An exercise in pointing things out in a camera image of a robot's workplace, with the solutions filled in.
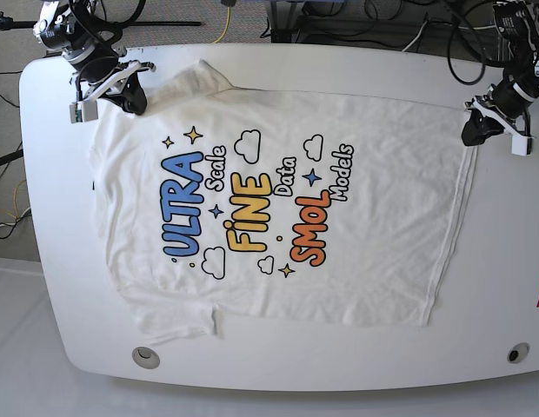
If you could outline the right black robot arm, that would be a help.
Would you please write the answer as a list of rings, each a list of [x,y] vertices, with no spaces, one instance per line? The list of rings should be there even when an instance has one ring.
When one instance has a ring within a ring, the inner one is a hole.
[[[70,79],[76,99],[70,104],[73,123],[98,118],[97,102],[115,104],[126,113],[142,115],[147,97],[138,74],[155,71],[154,63],[126,61],[126,49],[114,49],[123,30],[135,23],[145,6],[137,4],[127,20],[110,23],[95,16],[94,1],[44,1],[33,32],[49,51],[60,53],[73,68]]]

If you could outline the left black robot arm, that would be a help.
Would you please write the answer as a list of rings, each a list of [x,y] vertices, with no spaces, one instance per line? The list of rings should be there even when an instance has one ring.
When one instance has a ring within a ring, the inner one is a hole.
[[[481,96],[474,96],[464,106],[469,120],[462,128],[462,142],[477,147],[492,136],[511,135],[511,152],[518,156],[531,153],[529,107],[539,98],[539,1],[480,1],[469,8],[464,1],[444,1],[451,14],[446,57],[451,75],[462,85],[478,84],[488,67],[502,70],[502,80],[489,86]],[[507,44],[509,59],[487,58],[477,29],[467,15],[482,5],[492,7],[492,18],[498,36]],[[460,78],[451,62],[451,44],[457,38],[463,48],[480,64],[473,81]]]

